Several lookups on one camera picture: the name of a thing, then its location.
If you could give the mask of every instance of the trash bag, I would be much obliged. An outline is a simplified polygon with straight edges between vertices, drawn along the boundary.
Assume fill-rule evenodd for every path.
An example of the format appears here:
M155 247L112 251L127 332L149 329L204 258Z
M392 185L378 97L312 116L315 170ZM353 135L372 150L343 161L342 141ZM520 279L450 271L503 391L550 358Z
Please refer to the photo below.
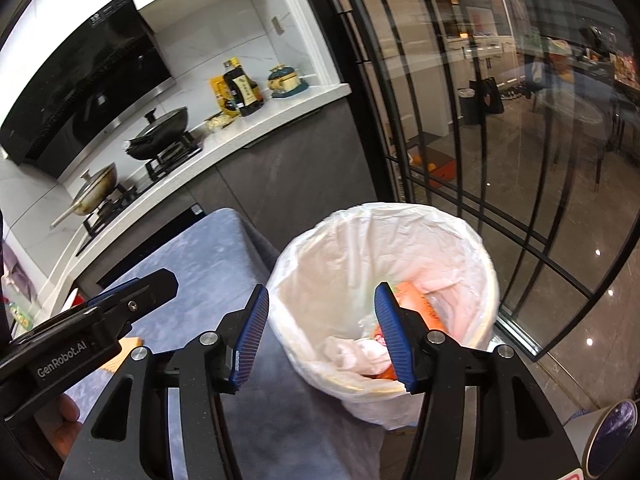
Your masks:
M417 423L422 396L398 381L337 370L320 351L328 336L362 336L384 281L409 281L437 298L449 335L487 347L498 306L494 266L464 220L434 207L370 203L335 212L284 249L267 288L271 327L296 371L353 415L392 430Z

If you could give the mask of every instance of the white countertop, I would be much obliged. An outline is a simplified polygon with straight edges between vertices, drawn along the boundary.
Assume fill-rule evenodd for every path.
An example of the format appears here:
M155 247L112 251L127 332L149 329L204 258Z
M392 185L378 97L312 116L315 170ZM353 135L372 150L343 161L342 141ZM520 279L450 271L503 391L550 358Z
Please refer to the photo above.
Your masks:
M248 145L254 140L284 126L317 108L351 93L347 84L311 86L300 94L285 99L269 99L260 111L238 118L224 130L207 134L202 140L202 152L173 170L168 176L145 192L133 205L111 222L80 255L75 256L86 233L81 227L60 258L59 269L52 275L59 279L54 289L43 302L43 314L49 317L58 312L71 290L73 281L94 261L118 236L141 219L153 207L177 191L188 181L207 170L226 156Z
M504 54L502 44L509 41L513 43L511 36L485 36L476 38L478 59L501 56ZM409 52L404 58L409 71L414 74L420 72L420 70L439 68L442 66L442 56L440 52L434 50L434 47L429 45L424 47L424 52ZM448 38L447 60L451 64L465 60L472 62L473 53L469 47L469 40L465 38ZM404 63L400 56L387 57L385 61L389 71L389 77L396 78L404 76Z

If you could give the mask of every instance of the trash can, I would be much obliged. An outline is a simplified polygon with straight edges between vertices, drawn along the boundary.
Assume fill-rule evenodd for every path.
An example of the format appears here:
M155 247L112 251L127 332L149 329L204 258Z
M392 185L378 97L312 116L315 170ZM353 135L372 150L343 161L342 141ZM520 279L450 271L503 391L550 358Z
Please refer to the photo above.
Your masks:
M564 425L586 479L596 479L606 471L637 422L636 404L625 399L608 408L572 418Z
M479 124L480 114L476 103L476 91L472 88L458 88L460 113L464 124Z
M487 347L498 306L494 266L463 219L434 207L370 203L335 212L284 249L267 288L271 327L296 371L353 415L393 430L417 423L422 396L398 381L337 370L319 351L329 336L362 337L385 281L431 291L449 335Z

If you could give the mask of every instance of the white tissue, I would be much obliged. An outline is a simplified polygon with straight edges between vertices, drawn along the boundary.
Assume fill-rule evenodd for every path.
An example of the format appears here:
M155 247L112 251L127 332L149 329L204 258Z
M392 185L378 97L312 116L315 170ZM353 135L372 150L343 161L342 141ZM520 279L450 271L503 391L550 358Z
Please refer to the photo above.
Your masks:
M386 346L368 337L354 341L329 336L324 340L324 354L338 370L360 375L378 375L391 366Z

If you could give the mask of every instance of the glass door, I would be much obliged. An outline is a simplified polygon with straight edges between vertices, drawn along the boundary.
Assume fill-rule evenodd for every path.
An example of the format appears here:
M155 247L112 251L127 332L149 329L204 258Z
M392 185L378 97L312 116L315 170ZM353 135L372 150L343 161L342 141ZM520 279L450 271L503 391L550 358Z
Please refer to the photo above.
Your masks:
M482 236L498 323L539 359L608 301L640 236L625 19L611 0L332 4L351 43L332 48L354 52L396 200Z

